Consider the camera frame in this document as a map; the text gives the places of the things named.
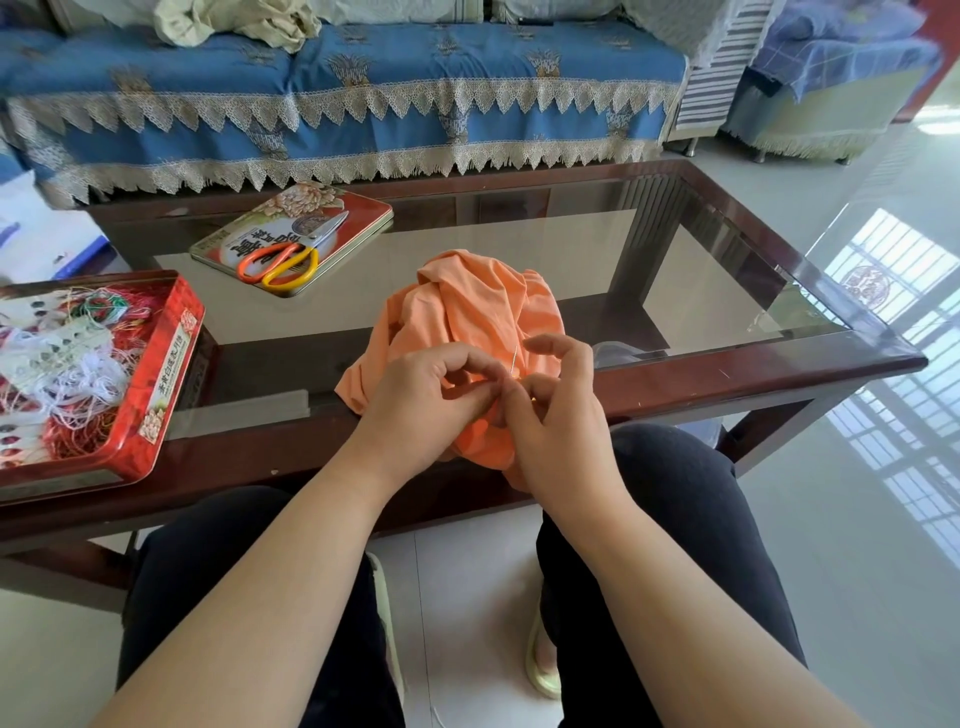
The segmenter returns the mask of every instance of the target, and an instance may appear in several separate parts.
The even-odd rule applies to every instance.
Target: forearm
[[[363,477],[334,458],[94,725],[296,726],[383,506]]]
[[[626,491],[612,500],[560,526],[596,576],[664,725],[864,725]]]

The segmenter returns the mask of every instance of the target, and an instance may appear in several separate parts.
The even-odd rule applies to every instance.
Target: beige cloth
[[[214,33],[239,33],[297,53],[320,34],[307,0],[160,0],[156,34],[173,45],[200,45]]]

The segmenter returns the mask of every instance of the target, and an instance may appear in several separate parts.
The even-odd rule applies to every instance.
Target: blue sofa cover
[[[0,32],[5,137],[56,202],[89,188],[350,182],[660,148],[684,56],[627,23],[325,26],[294,56],[143,28]]]

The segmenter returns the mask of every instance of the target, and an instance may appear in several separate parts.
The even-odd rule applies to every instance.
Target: knee
[[[150,534],[141,560],[173,558],[192,552],[194,558],[246,550],[290,501],[276,488],[251,485],[204,498],[172,522]]]
[[[631,423],[612,433],[620,474],[634,498],[643,493],[686,499],[736,481],[730,460],[676,427]]]

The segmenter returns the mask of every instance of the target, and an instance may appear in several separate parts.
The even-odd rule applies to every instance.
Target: yellow scissors handle
[[[310,258],[310,263],[307,266],[307,269],[303,271],[302,274],[294,278],[293,280],[288,280],[285,283],[273,284],[273,281],[284,273],[289,271],[296,265],[304,262],[307,258]],[[263,280],[260,281],[260,285],[264,288],[271,291],[293,291],[297,288],[300,288],[307,281],[313,278],[313,274],[317,272],[317,268],[320,267],[320,255],[317,253],[316,248],[304,248],[299,253],[291,255],[282,263],[270,271],[266,276],[263,277]]]

